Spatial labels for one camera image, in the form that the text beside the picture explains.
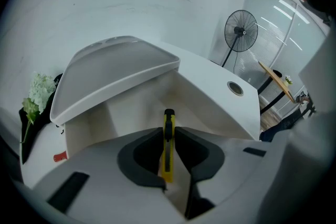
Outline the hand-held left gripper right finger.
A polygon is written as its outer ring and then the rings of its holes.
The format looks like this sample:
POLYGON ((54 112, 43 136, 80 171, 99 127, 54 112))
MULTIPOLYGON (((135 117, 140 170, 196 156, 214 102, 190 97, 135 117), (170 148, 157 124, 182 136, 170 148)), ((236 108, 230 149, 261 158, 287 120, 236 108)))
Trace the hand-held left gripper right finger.
POLYGON ((287 146, 228 138, 176 127, 175 148, 190 176, 185 212, 202 224, 272 224, 278 221, 272 187, 287 146))

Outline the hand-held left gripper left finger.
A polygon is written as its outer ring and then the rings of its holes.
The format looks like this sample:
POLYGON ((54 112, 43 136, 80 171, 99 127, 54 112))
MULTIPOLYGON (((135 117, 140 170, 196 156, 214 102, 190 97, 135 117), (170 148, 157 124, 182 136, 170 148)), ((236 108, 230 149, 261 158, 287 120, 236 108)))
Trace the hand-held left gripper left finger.
POLYGON ((88 146, 45 175, 34 192, 85 224, 181 224, 158 176, 158 127, 88 146))

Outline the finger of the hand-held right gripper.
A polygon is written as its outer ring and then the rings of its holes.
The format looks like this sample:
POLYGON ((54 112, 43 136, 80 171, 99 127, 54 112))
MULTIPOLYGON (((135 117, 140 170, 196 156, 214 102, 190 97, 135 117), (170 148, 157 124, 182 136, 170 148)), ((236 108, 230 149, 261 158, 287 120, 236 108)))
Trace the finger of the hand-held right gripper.
POLYGON ((300 76, 317 112, 275 136, 288 143, 258 224, 336 224, 336 34, 300 76))

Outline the yellow utility knife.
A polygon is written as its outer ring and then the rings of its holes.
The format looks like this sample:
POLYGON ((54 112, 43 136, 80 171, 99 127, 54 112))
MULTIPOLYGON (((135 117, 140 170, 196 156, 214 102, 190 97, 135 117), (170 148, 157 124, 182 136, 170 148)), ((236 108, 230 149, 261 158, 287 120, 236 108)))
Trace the yellow utility knife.
POLYGON ((161 175, 167 183, 173 182, 173 153, 175 134, 175 112, 173 109, 164 111, 163 154, 161 175))

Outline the white drawer box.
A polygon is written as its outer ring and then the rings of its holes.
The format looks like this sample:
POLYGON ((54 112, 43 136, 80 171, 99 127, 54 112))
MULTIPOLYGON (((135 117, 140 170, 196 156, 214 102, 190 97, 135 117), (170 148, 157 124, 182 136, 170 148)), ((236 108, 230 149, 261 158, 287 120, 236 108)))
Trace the white drawer box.
POLYGON ((132 36, 78 51, 64 70, 50 119, 64 128, 68 157, 94 143, 175 124, 222 136, 257 140, 257 91, 221 66, 172 45, 132 36), (239 97, 227 86, 237 83, 239 97))

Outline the small red clip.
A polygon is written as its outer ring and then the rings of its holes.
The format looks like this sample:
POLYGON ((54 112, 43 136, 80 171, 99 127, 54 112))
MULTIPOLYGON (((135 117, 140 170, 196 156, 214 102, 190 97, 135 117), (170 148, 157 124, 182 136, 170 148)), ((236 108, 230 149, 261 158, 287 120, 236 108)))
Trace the small red clip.
POLYGON ((67 160, 67 159, 68 159, 68 156, 67 156, 67 152, 66 151, 61 152, 59 154, 55 154, 53 156, 54 162, 59 162, 59 161, 67 160))

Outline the round wooden table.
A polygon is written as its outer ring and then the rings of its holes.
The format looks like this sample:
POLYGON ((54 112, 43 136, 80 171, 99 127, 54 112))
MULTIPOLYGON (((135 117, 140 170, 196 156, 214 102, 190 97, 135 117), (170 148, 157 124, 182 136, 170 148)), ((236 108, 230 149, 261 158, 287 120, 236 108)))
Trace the round wooden table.
POLYGON ((278 101, 280 101, 284 96, 287 96, 292 103, 296 103, 295 98, 291 95, 288 86, 285 84, 285 81, 282 80, 282 78, 278 76, 280 72, 278 71, 274 72, 272 69, 270 69, 268 66, 266 66, 261 61, 258 61, 258 63, 268 75, 268 79, 257 90, 258 95, 260 95, 273 81, 276 83, 276 85, 281 90, 281 93, 275 99, 273 99, 270 103, 268 103, 264 108, 260 110, 260 115, 262 115, 267 110, 269 110, 278 101))

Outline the white artificial flower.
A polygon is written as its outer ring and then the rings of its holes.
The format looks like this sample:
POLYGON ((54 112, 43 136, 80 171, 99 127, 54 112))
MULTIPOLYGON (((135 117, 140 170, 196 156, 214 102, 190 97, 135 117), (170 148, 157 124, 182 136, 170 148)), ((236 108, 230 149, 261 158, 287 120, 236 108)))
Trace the white artificial flower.
POLYGON ((57 82, 43 73, 36 73, 30 83, 29 94, 23 99, 23 110, 28 119, 26 131, 21 143, 25 143, 28 130, 37 121, 37 118, 44 112, 50 96, 56 91, 57 82))

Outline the black pedestal fan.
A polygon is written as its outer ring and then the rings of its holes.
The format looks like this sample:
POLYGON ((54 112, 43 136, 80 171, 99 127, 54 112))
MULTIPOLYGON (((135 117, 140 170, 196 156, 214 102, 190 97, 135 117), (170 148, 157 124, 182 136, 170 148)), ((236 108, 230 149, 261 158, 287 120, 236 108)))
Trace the black pedestal fan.
POLYGON ((230 54, 249 50, 258 37, 258 24, 255 17, 247 10, 236 10, 227 19, 224 38, 229 52, 222 64, 225 66, 230 54))

